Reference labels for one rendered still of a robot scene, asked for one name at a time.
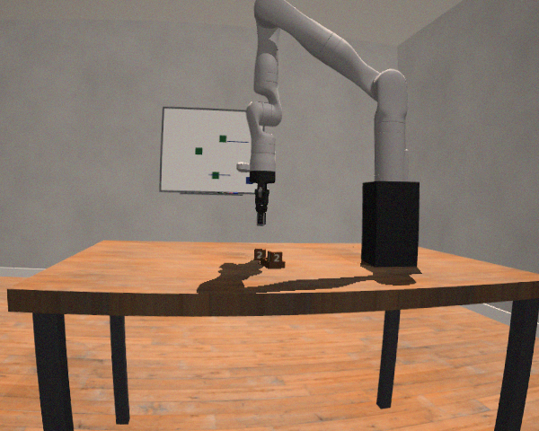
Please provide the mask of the small brown cube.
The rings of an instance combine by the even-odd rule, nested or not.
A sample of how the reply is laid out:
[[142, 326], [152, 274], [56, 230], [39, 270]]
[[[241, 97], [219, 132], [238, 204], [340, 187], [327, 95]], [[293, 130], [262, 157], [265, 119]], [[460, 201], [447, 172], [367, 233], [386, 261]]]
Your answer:
[[282, 251], [268, 251], [268, 261], [282, 261]]
[[266, 249], [256, 248], [254, 250], [254, 260], [261, 260], [261, 258], [266, 258]]

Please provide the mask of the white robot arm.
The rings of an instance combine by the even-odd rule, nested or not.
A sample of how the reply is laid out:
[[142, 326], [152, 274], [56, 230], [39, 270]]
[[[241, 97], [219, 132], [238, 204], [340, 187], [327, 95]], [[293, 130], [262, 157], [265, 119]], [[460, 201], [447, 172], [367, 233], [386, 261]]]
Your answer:
[[285, 0], [256, 0], [254, 17], [258, 48], [254, 69], [256, 93], [269, 102], [253, 101], [246, 109], [252, 151], [250, 163], [237, 163], [239, 172], [276, 171], [275, 137], [260, 126], [275, 127], [282, 120], [278, 97], [278, 36], [292, 35], [312, 56], [360, 87], [377, 101], [375, 127], [375, 181], [408, 181], [405, 146], [407, 83], [397, 70], [383, 73], [368, 66], [348, 42], [300, 13]]

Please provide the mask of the brown rectangular tray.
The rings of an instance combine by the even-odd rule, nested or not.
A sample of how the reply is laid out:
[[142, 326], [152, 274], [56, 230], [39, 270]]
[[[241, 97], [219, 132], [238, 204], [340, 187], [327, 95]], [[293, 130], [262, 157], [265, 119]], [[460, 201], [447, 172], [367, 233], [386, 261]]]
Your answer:
[[286, 262], [282, 261], [268, 261], [268, 258], [261, 258], [261, 265], [267, 268], [284, 268]]

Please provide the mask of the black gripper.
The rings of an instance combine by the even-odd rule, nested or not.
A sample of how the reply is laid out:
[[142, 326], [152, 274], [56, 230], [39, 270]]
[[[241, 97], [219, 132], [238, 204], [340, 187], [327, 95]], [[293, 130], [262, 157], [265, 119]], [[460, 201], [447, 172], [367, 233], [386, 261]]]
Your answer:
[[[267, 205], [269, 203], [270, 190], [267, 189], [268, 183], [275, 182], [276, 172], [270, 171], [250, 171], [250, 182], [258, 183], [255, 190], [255, 204], [257, 213], [257, 225], [264, 226], [266, 224]], [[262, 206], [261, 206], [262, 205]]]

